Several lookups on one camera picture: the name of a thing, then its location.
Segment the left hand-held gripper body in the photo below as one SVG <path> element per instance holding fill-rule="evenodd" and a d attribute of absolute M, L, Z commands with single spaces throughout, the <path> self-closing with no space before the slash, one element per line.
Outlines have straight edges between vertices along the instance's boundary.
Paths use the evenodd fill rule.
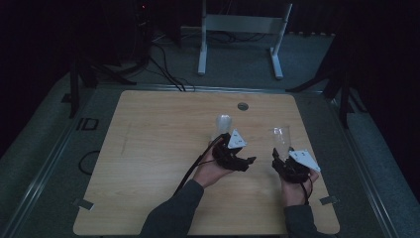
<path fill-rule="evenodd" d="M 256 157 L 239 158 L 237 154 L 248 143 L 237 129 L 234 129 L 230 134 L 231 139 L 228 143 L 223 142 L 220 136 L 214 140 L 215 145 L 212 150 L 212 156 L 216 163 L 226 170 L 245 172 L 254 163 Z"/>

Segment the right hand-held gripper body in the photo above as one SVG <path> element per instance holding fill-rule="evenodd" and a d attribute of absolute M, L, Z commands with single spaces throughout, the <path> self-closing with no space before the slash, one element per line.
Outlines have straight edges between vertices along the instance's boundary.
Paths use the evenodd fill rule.
<path fill-rule="evenodd" d="M 320 173 L 321 168 L 307 150 L 294 151 L 278 166 L 271 166 L 285 180 L 291 183 L 304 183 L 309 179 L 311 170 Z"/>

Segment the white ribbed plastic cup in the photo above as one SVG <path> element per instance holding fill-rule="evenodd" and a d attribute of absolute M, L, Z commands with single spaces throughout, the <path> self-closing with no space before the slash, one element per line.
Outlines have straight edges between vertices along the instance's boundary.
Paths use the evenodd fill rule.
<path fill-rule="evenodd" d="M 221 114 L 216 117 L 215 131 L 211 139 L 216 139 L 219 135 L 229 133 L 231 131 L 232 118 L 227 114 Z"/>

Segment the clear plastic cup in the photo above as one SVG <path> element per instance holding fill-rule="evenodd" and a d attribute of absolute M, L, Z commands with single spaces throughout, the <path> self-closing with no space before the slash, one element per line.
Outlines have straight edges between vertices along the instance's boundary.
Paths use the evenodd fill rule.
<path fill-rule="evenodd" d="M 272 138 L 279 158 L 285 161 L 289 157 L 289 148 L 291 146 L 289 127 L 274 127 Z"/>

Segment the person's left hand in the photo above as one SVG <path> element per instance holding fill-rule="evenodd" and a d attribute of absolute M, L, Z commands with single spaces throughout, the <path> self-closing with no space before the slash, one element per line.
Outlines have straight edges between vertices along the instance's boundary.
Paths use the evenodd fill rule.
<path fill-rule="evenodd" d="M 230 170 L 220 167 L 212 155 L 206 155 L 199 163 L 193 179 L 198 182 L 203 188 L 216 183 L 222 177 L 230 174 Z"/>

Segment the person's right hand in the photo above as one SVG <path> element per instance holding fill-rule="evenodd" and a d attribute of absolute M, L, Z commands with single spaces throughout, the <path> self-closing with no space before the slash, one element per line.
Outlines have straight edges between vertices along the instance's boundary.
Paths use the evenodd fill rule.
<path fill-rule="evenodd" d="M 307 204 L 313 191 L 314 182 L 318 177 L 318 173 L 311 170 L 309 179 L 304 183 L 291 183 L 281 178 L 281 201 L 283 206 L 288 207 Z"/>

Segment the grey tape strip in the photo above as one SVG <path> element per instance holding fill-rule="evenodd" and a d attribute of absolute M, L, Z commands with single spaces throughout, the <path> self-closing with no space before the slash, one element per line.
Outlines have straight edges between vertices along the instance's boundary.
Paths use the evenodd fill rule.
<path fill-rule="evenodd" d="M 338 197 L 336 197 L 335 195 L 330 195 L 330 196 L 320 198 L 320 202 L 321 202 L 322 205 L 335 204 L 339 201 L 340 201 L 340 199 Z"/>
<path fill-rule="evenodd" d="M 79 208 L 84 208 L 86 210 L 92 210 L 94 207 L 94 204 L 90 201 L 87 201 L 85 199 L 82 198 L 76 198 L 73 202 L 72 202 L 73 206 L 79 207 Z"/>

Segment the black tripod stand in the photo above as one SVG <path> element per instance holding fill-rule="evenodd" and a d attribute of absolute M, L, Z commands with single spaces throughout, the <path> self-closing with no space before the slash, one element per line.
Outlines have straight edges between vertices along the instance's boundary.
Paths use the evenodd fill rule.
<path fill-rule="evenodd" d="M 340 95 L 339 120 L 343 127 L 348 129 L 348 113 L 351 111 L 350 99 L 355 98 L 351 92 L 351 66 L 355 50 L 356 42 L 354 40 L 348 40 L 343 34 L 337 34 L 314 77 L 298 86 L 286 89 L 286 92 L 301 92 L 323 80 L 328 80 L 322 90 L 322 95 L 330 101 Z"/>
<path fill-rule="evenodd" d="M 94 73 L 94 69 L 98 69 L 101 73 L 110 76 L 113 80 L 124 85 L 136 85 L 135 82 L 123 78 L 117 72 L 114 72 L 104 64 L 90 57 L 88 54 L 81 50 L 76 50 L 72 56 L 73 61 L 70 65 L 70 114 L 69 117 L 73 118 L 79 109 L 79 80 L 82 80 L 84 85 L 88 88 L 95 88 L 98 84 L 98 79 Z"/>

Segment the white metal stand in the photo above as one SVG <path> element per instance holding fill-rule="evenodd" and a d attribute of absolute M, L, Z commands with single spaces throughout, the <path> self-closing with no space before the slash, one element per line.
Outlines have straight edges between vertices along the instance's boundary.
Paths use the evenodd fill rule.
<path fill-rule="evenodd" d="M 211 31 L 254 33 L 276 35 L 276 41 L 269 49 L 269 58 L 276 79 L 283 79 L 279 50 L 288 24 L 292 4 L 287 3 L 281 17 L 257 17 L 210 14 L 207 11 L 207 0 L 202 0 L 201 10 L 201 47 L 197 73 L 206 73 L 207 33 Z"/>

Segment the black rectangular floor bracket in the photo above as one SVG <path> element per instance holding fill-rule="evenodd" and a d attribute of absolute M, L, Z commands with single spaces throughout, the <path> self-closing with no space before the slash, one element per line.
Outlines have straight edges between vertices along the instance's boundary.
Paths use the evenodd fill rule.
<path fill-rule="evenodd" d="M 95 118 L 80 118 L 76 126 L 77 131 L 94 131 L 99 125 L 99 120 Z"/>

